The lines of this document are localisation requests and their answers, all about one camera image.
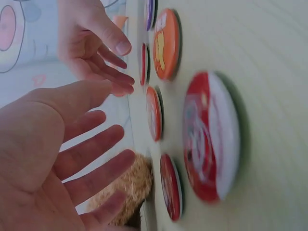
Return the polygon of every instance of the purple button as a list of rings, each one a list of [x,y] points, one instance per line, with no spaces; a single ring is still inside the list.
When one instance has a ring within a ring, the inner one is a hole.
[[[145,5],[145,28],[149,31],[153,27],[155,0],[147,0]]]

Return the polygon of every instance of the button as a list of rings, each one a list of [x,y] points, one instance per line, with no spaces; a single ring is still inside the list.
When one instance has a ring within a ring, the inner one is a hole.
[[[183,111],[184,162],[196,195],[203,201],[224,200],[239,163],[240,132],[229,92],[213,72],[191,81]]]
[[[154,26],[156,0],[147,0],[144,6],[145,29],[149,31]]]
[[[146,82],[149,81],[149,48],[145,43],[142,44],[141,47],[141,59],[142,59],[142,65],[141,65],[141,72],[140,72],[140,84],[141,86],[144,86]]]
[[[171,220],[177,221],[183,211],[182,189],[177,168],[168,154],[160,158],[160,176],[167,211]]]
[[[157,18],[154,31],[153,59],[158,77],[172,80],[180,56],[180,24],[177,14],[164,9]]]
[[[150,132],[153,140],[158,141],[161,139],[163,130],[161,102],[157,91],[150,86],[146,92],[146,101]]]

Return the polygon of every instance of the light green surface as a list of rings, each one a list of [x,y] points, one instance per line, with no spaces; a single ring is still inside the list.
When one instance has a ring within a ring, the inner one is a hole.
[[[136,150],[145,152],[149,147],[152,152],[158,231],[307,230],[308,1],[159,0],[159,11],[170,7],[180,15],[183,56],[172,83],[163,83],[151,70],[150,84],[160,87],[165,108],[164,140],[157,144],[147,128],[145,97],[139,86],[138,2],[128,3],[128,35],[135,46],[128,71],[136,79],[130,111]],[[152,47],[153,33],[149,36]],[[196,198],[182,157],[184,93],[195,72],[204,69],[227,76],[223,79],[239,109],[244,136],[235,187],[217,205]],[[162,152],[174,157],[184,184],[184,213],[176,224],[163,202]]]

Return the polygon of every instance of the toy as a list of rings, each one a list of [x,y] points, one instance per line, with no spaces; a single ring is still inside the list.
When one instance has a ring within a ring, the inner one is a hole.
[[[162,138],[164,123],[160,91],[149,86],[146,92],[146,102],[150,132],[153,140],[158,141]]]
[[[183,198],[177,168],[168,154],[160,158],[160,175],[167,211],[172,221],[180,219],[183,211]]]
[[[126,192],[128,196],[125,204],[110,225],[140,229],[140,208],[150,194],[152,183],[151,161],[141,154],[136,154],[132,167],[120,178],[93,196],[88,203],[87,210],[92,211],[100,207],[116,190]]]
[[[144,6],[145,29],[149,31],[155,24],[157,14],[157,0],[147,0]]]
[[[180,65],[181,29],[180,18],[171,9],[164,9],[155,25],[153,60],[157,76],[172,80]]]
[[[150,79],[150,52],[149,47],[143,43],[141,47],[141,73],[140,73],[140,85],[144,86]]]
[[[240,154],[239,124],[231,96],[213,72],[191,81],[183,112],[184,161],[197,196],[224,200],[231,189]]]

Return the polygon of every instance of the plush fur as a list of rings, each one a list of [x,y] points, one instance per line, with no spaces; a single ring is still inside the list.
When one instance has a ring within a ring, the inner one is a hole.
[[[110,225],[140,228],[140,207],[150,194],[153,183],[151,161],[141,154],[136,154],[132,167],[120,178],[92,197],[88,211],[101,206],[116,190],[128,195],[121,212]]]

